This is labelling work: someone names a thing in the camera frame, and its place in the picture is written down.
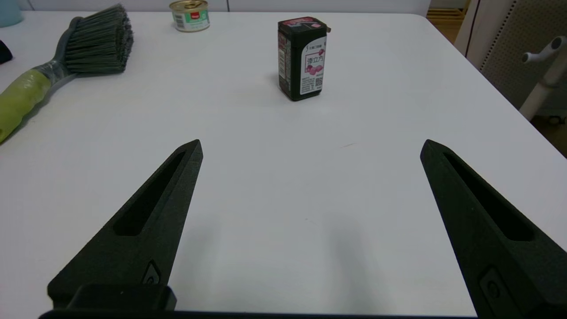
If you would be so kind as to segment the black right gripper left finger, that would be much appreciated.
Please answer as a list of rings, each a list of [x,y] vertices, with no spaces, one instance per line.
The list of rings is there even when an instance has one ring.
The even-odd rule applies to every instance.
[[[176,149],[48,284],[54,310],[170,311],[168,286],[203,152]]]

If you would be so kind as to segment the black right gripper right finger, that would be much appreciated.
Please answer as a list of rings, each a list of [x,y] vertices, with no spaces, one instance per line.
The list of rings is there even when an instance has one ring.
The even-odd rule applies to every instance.
[[[480,319],[564,319],[567,254],[455,152],[420,160]]]

